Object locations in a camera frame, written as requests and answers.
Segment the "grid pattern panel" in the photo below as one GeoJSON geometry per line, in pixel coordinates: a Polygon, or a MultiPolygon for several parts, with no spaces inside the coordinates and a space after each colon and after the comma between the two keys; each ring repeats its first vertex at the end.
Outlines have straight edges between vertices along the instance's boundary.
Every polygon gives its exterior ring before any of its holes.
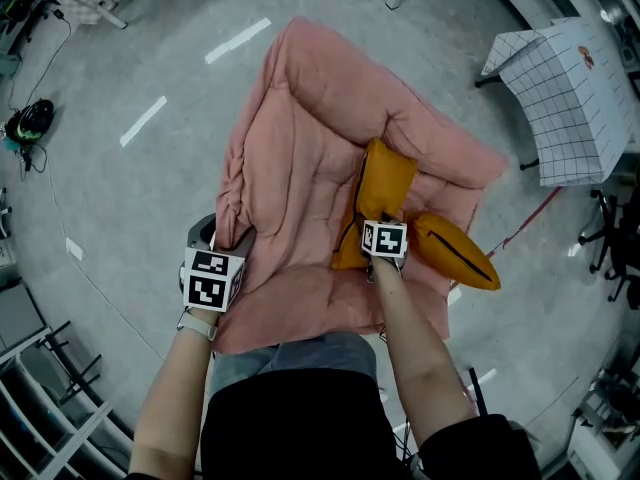
{"type": "Polygon", "coordinates": [[[499,74],[527,116],[542,185],[603,182],[633,130],[625,86],[580,18],[499,34],[482,74],[499,74]]]}

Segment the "black shirt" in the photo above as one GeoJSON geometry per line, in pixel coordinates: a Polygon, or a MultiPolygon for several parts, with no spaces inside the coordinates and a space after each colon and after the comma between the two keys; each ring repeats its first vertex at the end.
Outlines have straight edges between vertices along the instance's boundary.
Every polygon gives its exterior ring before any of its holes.
{"type": "MultiPolygon", "coordinates": [[[[344,370],[280,370],[220,390],[200,453],[205,479],[410,478],[375,382],[344,370]]],[[[431,480],[540,478],[525,432],[501,415],[445,428],[419,455],[431,480]]]]}

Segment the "black and white marker cube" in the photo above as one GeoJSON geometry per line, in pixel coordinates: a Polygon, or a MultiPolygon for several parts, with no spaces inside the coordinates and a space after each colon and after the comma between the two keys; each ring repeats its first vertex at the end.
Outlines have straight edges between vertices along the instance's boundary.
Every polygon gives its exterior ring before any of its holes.
{"type": "Polygon", "coordinates": [[[407,225],[365,220],[360,247],[371,256],[403,258],[407,252],[407,225]]]}
{"type": "Polygon", "coordinates": [[[240,291],[245,259],[187,247],[184,305],[224,313],[240,291]]]}

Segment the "zipper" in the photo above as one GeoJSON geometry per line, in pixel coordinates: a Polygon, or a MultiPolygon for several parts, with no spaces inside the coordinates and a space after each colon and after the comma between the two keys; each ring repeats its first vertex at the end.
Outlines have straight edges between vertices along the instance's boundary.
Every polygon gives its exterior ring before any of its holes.
{"type": "Polygon", "coordinates": [[[473,270],[479,276],[482,276],[487,281],[492,282],[491,278],[485,274],[482,270],[480,270],[477,266],[475,266],[471,261],[465,258],[462,254],[460,254],[449,242],[447,242],[444,238],[442,238],[438,233],[434,231],[429,231],[427,236],[435,236],[442,245],[444,245],[447,249],[449,249],[453,254],[455,254],[458,258],[460,258],[471,270],[473,270]]]}

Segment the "person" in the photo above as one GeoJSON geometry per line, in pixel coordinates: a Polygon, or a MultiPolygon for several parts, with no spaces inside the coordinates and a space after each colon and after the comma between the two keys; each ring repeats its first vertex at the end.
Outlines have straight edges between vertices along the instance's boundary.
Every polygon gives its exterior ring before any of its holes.
{"type": "MultiPolygon", "coordinates": [[[[476,416],[446,346],[419,314],[399,271],[373,257],[400,401],[431,480],[540,478],[523,430],[476,416]]],[[[191,309],[215,325],[218,313],[191,309]]],[[[147,395],[128,478],[411,478],[396,457],[375,354],[349,332],[218,355],[201,429],[207,337],[179,331],[147,395]]]]}

